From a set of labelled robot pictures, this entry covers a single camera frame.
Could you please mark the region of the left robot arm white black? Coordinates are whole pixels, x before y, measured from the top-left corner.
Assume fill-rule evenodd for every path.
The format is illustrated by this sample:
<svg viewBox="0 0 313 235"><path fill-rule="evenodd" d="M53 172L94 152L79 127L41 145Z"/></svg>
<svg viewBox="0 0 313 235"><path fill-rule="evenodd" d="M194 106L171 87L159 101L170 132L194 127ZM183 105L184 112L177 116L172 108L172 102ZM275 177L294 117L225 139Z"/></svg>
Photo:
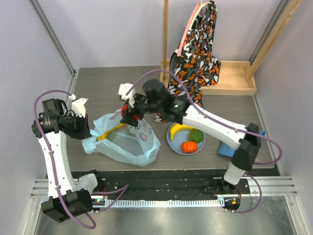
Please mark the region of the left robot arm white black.
<svg viewBox="0 0 313 235"><path fill-rule="evenodd" d="M74 181L67 157L67 137L84 140L91 137L85 103L80 98L68 109L61 99L42 102L43 112L36 114L32 131L38 138L45 157L48 200L41 204L42 212L62 223L92 210L91 195L100 195L104 183L91 170Z"/></svg>

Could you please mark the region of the yellow fake banana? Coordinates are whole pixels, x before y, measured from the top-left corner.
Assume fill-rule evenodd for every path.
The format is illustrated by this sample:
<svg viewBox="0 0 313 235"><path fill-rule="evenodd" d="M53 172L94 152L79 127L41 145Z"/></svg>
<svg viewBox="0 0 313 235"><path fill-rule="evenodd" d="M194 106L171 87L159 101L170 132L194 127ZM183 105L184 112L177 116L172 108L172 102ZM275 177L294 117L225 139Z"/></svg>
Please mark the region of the yellow fake banana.
<svg viewBox="0 0 313 235"><path fill-rule="evenodd" d="M171 125L169 133L170 133L170 140L174 140L175 134L179 131L183 131L183 130L193 130L194 127L188 126L188 125L184 125L184 124L179 124L179 123L174 123L173 125Z"/></svg>
<svg viewBox="0 0 313 235"><path fill-rule="evenodd" d="M120 123L120 124L118 124L117 126L115 126L114 128L112 128L112 129L106 131L104 134L102 134L101 136L98 136L98 137L97 137L97 141L105 140L111 132L113 132L113 131L115 131L115 130L121 128L121 127L123 127L124 125L125 125L125 124Z"/></svg>

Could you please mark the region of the green fake lime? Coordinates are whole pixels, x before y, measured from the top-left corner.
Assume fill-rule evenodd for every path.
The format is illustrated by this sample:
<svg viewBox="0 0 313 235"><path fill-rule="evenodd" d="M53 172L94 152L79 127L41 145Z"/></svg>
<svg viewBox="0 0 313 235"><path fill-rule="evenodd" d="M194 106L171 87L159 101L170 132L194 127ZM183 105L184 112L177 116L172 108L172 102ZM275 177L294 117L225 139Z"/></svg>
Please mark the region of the green fake lime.
<svg viewBox="0 0 313 235"><path fill-rule="evenodd" d="M204 139L204 133L198 129L192 129L189 133L188 140L196 143L202 142Z"/></svg>

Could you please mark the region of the red fake tomato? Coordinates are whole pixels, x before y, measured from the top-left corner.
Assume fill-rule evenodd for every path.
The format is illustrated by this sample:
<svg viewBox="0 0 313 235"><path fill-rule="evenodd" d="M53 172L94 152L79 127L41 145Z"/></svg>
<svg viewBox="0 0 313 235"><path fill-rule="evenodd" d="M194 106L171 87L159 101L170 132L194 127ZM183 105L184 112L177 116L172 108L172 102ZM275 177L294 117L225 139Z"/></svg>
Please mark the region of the red fake tomato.
<svg viewBox="0 0 313 235"><path fill-rule="evenodd" d="M137 125L139 118L132 112L132 109L129 108L128 104L124 104L124 106L122 107L121 115L122 115L122 119L120 121L121 123Z"/></svg>

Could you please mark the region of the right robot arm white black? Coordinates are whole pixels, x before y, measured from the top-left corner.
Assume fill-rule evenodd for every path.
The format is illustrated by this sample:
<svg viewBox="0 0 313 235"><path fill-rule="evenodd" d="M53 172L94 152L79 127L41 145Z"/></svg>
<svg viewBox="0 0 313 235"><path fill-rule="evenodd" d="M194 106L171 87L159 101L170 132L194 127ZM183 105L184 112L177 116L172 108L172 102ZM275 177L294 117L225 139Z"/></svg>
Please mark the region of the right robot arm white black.
<svg viewBox="0 0 313 235"><path fill-rule="evenodd" d="M141 95L132 84L120 85L118 94L125 101L121 122L137 126L145 114L159 113L167 121L193 127L221 140L235 150L221 180L221 188L226 193L236 191L241 177L252 169L260 150L259 127L253 123L244 126L230 122L182 96L171 95L156 79L145 82L143 90L145 94Z"/></svg>

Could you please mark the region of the orange fake pumpkin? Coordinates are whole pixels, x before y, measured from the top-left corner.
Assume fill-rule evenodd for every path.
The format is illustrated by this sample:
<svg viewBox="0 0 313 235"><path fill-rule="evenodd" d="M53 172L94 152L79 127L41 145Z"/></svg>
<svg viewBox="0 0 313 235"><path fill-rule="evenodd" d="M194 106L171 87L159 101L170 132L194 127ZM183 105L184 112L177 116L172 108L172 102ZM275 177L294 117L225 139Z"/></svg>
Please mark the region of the orange fake pumpkin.
<svg viewBox="0 0 313 235"><path fill-rule="evenodd" d="M185 141L181 144L180 149L186 154L195 153L198 150L198 144L193 141Z"/></svg>

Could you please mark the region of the light blue plastic bag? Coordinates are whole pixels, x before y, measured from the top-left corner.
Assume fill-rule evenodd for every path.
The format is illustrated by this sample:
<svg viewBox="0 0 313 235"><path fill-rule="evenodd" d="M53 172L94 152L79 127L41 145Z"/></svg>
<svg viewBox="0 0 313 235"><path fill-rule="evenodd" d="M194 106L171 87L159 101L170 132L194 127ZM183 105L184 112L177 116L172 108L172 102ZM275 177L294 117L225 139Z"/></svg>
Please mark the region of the light blue plastic bag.
<svg viewBox="0 0 313 235"><path fill-rule="evenodd" d="M105 140L97 141L97 137L120 124L121 110L105 114L93 122L91 137L82 140L82 146L87 154L101 153L111 159L137 166L152 163L158 154L161 143L151 125L144 119L134 127L125 124L111 132Z"/></svg>

